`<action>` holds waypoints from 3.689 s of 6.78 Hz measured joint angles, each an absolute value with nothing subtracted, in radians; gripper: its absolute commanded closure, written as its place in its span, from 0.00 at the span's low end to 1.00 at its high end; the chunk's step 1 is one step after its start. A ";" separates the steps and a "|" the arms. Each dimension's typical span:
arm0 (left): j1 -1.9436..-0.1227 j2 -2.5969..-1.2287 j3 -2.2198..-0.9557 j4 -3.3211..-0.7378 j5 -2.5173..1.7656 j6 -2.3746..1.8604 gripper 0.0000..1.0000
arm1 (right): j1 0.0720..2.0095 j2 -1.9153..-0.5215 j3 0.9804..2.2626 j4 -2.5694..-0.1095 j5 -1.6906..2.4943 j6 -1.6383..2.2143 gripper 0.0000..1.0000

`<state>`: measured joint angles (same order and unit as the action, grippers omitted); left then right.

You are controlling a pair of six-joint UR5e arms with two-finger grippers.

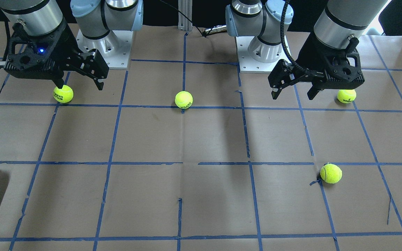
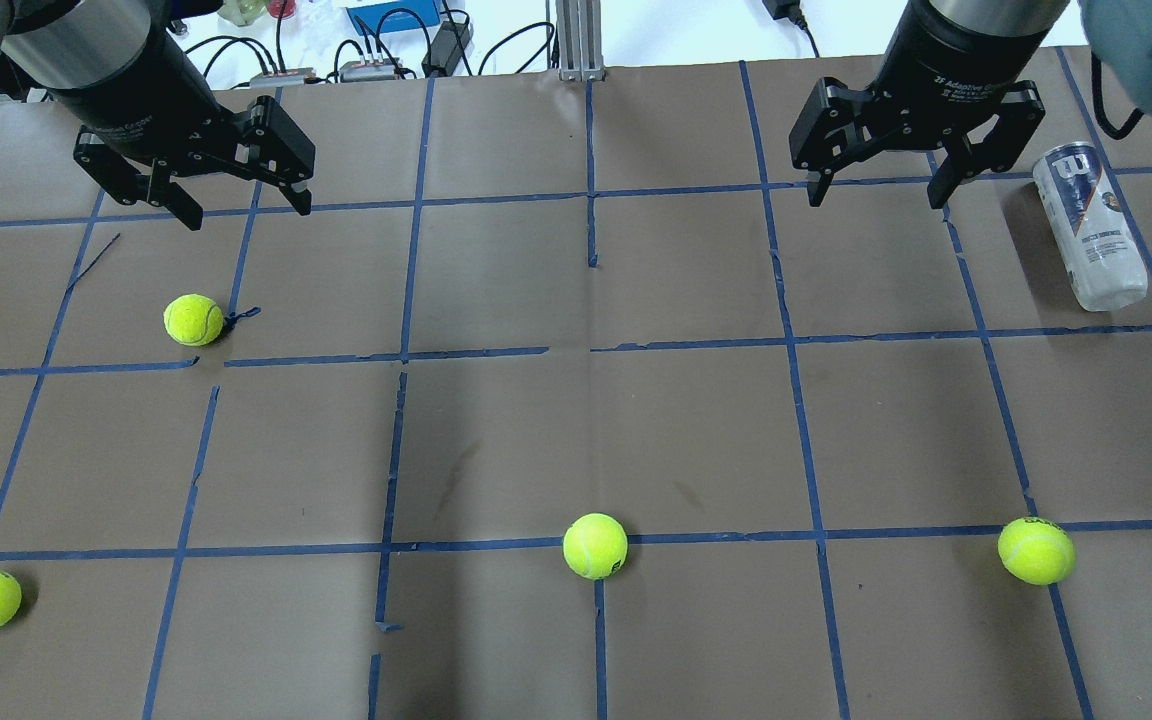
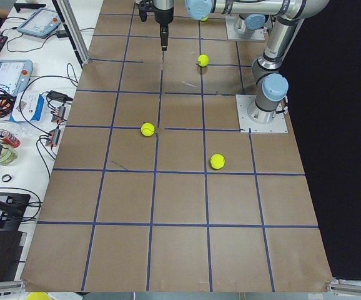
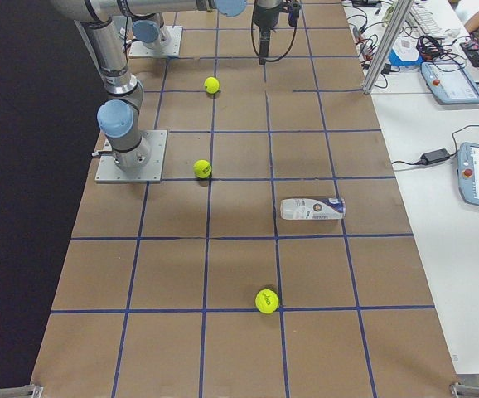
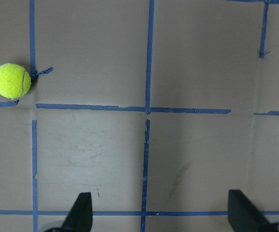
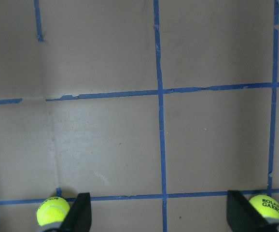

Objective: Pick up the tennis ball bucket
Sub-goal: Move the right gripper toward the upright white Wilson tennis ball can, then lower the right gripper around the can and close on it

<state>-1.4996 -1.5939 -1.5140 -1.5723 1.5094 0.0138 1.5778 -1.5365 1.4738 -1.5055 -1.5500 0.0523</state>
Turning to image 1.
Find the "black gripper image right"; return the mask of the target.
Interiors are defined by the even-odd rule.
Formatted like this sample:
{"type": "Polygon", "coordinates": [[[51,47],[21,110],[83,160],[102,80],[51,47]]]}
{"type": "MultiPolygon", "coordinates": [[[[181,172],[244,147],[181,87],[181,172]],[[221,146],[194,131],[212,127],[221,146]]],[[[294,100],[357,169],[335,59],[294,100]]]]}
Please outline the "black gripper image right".
{"type": "Polygon", "coordinates": [[[350,38],[348,42],[346,48],[335,49],[322,43],[314,33],[310,33],[297,57],[297,63],[307,70],[300,70],[280,59],[268,76],[272,99],[276,100],[284,88],[300,81],[312,82],[307,92],[309,100],[314,100],[324,89],[354,90],[361,86],[365,79],[356,49],[359,39],[350,38]],[[324,73],[324,76],[312,79],[311,70],[324,73]]]}

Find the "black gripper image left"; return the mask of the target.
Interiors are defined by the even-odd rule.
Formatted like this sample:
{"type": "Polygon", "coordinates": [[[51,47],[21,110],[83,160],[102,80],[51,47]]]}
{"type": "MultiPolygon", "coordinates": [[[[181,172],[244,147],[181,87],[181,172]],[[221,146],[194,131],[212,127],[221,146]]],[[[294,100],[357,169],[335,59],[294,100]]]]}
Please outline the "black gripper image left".
{"type": "Polygon", "coordinates": [[[58,89],[64,86],[64,71],[71,70],[91,78],[103,90],[109,66],[97,49],[83,52],[66,21],[51,32],[30,36],[24,25],[16,22],[9,42],[4,70],[16,78],[54,80],[58,89]]]}

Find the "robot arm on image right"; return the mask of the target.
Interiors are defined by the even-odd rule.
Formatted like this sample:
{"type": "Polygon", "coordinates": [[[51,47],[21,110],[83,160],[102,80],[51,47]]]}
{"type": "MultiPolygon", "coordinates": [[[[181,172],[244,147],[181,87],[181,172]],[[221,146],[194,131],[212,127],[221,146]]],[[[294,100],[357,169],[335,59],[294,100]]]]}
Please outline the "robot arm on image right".
{"type": "Polygon", "coordinates": [[[384,0],[329,0],[297,59],[285,33],[294,10],[288,0],[233,0],[225,9],[228,35],[251,36],[248,52],[262,63],[276,62],[268,76],[272,98],[299,82],[310,82],[310,100],[325,89],[353,90],[364,83],[356,47],[384,0]]]}

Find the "metal base plate arm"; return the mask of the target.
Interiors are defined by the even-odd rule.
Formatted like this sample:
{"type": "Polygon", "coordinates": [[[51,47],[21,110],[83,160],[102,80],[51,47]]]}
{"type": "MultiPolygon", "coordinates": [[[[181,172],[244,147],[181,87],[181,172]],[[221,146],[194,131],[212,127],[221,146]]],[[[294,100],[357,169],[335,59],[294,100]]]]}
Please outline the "metal base plate arm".
{"type": "Polygon", "coordinates": [[[269,74],[281,59],[288,61],[278,36],[276,45],[263,43],[257,36],[236,37],[240,70],[243,73],[269,74]]]}
{"type": "Polygon", "coordinates": [[[97,49],[110,69],[126,70],[131,59],[133,31],[112,30],[101,39],[86,38],[79,30],[76,41],[83,52],[97,49]]]}

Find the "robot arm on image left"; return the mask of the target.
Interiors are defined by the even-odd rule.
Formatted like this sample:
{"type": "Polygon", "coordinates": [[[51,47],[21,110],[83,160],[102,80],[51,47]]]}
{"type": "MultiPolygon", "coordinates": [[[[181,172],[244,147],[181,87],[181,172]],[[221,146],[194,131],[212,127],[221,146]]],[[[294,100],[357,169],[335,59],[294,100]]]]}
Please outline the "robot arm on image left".
{"type": "Polygon", "coordinates": [[[109,69],[126,67],[128,41],[121,33],[139,31],[142,0],[72,0],[79,25],[76,38],[55,0],[0,0],[13,23],[7,58],[0,62],[15,78],[52,81],[61,89],[65,71],[91,78],[98,90],[109,69]]]}

